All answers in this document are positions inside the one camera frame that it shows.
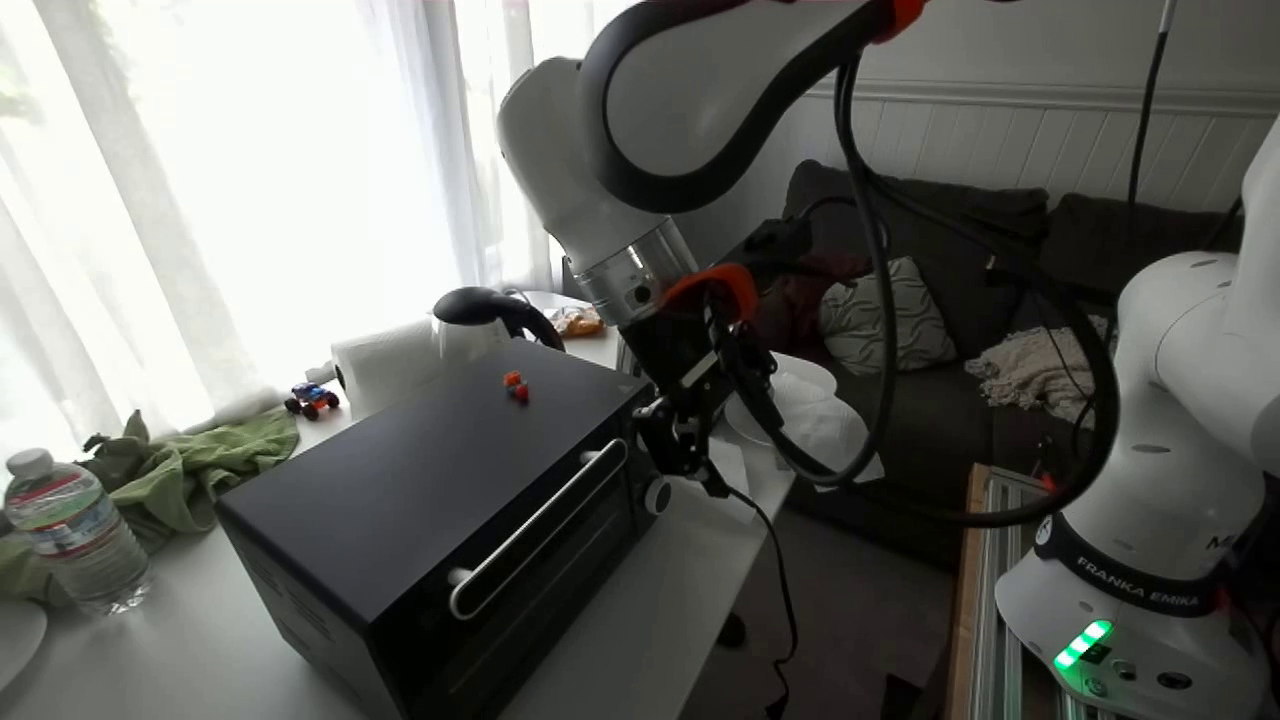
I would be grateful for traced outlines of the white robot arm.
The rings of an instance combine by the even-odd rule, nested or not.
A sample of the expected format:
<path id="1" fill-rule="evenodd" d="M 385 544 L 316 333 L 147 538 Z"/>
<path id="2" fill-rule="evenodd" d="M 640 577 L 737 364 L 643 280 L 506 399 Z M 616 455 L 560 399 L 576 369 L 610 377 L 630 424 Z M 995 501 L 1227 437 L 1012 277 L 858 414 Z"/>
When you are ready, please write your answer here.
<path id="1" fill-rule="evenodd" d="M 922 0 L 637 0 L 579 61 L 528 69 L 498 149 L 551 242 L 655 387 L 714 369 L 762 424 L 762 369 L 737 336 L 749 296 L 694 264 L 677 219 L 721 200 L 816 86 L 851 90 Z M 1266 659 L 1214 602 L 1214 572 L 1280 473 L 1276 157 L 1245 177 L 1230 251 L 1142 264 L 1105 339 L 1037 259 L 851 165 L 862 245 L 910 215 L 1038 291 L 1090 371 L 1075 475 L 1024 505 L 1037 544 L 995 614 L 1050 681 L 1125 720 L 1250 720 Z"/>

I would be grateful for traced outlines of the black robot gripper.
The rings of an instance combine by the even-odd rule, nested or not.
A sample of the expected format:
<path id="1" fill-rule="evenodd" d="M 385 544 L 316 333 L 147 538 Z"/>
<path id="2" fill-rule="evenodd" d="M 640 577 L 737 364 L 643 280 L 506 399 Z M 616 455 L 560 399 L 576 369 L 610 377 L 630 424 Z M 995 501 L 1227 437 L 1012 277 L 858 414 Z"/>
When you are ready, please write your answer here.
<path id="1" fill-rule="evenodd" d="M 721 407 L 732 391 L 762 398 L 774 371 L 752 333 L 755 306 L 744 264 L 712 264 L 665 287 L 655 312 L 624 329 L 640 377 L 655 387 L 630 419 L 658 473 L 721 486 L 706 455 Z"/>

